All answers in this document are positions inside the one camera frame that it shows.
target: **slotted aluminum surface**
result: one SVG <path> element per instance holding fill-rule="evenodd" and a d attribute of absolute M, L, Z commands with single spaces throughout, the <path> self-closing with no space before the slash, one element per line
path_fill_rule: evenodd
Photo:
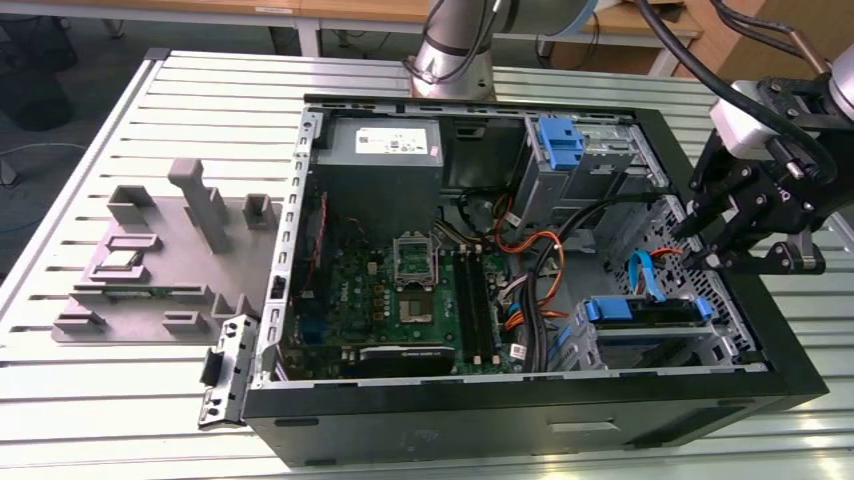
<path fill-rule="evenodd" d="M 675 79 L 496 68 L 499 100 L 658 109 L 699 155 L 713 97 Z M 119 184 L 177 195 L 171 159 L 202 158 L 224 196 L 288 189 L 308 92 L 407 95 L 390 62 L 172 52 L 147 61 L 0 290 L 0 477 L 276 476 L 287 468 L 250 429 L 196 431 L 204 347 L 60 346 L 51 323 L 104 232 Z M 854 258 L 834 232 L 821 277 L 766 283 L 831 393 L 677 449 L 302 470 L 320 478 L 847 478 L 854 471 Z M 407 473 L 400 469 L 415 470 Z"/>

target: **blue latch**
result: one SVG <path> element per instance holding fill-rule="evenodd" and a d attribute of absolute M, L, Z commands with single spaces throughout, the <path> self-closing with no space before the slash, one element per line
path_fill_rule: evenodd
<path fill-rule="evenodd" d="M 699 316 L 703 318 L 703 321 L 707 322 L 715 315 L 714 307 L 709 304 L 709 301 L 703 297 L 697 297 L 697 301 L 694 303 L 697 305 Z"/>
<path fill-rule="evenodd" d="M 584 155 L 584 136 L 568 118 L 539 118 L 539 139 L 552 170 L 574 170 Z"/>
<path fill-rule="evenodd" d="M 631 320 L 631 310 L 625 298 L 600 297 L 592 298 L 584 305 L 587 317 L 591 322 L 608 320 Z"/>

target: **expansion slot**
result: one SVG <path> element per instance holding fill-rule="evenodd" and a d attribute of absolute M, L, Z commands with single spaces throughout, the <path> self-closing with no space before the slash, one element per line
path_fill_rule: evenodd
<path fill-rule="evenodd" d="M 466 260 L 467 255 L 464 253 L 454 256 L 454 283 L 456 286 L 456 313 L 463 344 L 463 360 L 466 363 L 472 363 L 475 356 L 479 354 L 479 348 L 475 319 L 471 313 L 474 299 L 468 292 L 468 263 Z"/>
<path fill-rule="evenodd" d="M 460 253 L 454 270 L 464 358 L 475 364 L 491 363 L 495 344 L 482 256 Z"/>

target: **screw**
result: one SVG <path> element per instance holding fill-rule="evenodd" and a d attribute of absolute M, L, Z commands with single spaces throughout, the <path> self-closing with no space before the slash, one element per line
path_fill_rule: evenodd
<path fill-rule="evenodd" d="M 801 167 L 798 167 L 795 162 L 789 162 L 786 164 L 786 169 L 789 170 L 789 173 L 791 173 L 791 176 L 795 177 L 795 180 L 801 180 L 803 178 L 803 170 L 801 170 Z"/>

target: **black trash bin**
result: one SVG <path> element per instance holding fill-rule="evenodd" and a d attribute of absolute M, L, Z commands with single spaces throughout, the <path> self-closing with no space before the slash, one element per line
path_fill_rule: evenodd
<path fill-rule="evenodd" d="M 59 17 L 0 14 L 0 27 L 39 68 L 61 72 L 77 63 Z"/>
<path fill-rule="evenodd" d="M 64 125 L 73 115 L 53 74 L 9 42 L 0 43 L 0 111 L 33 132 Z"/>

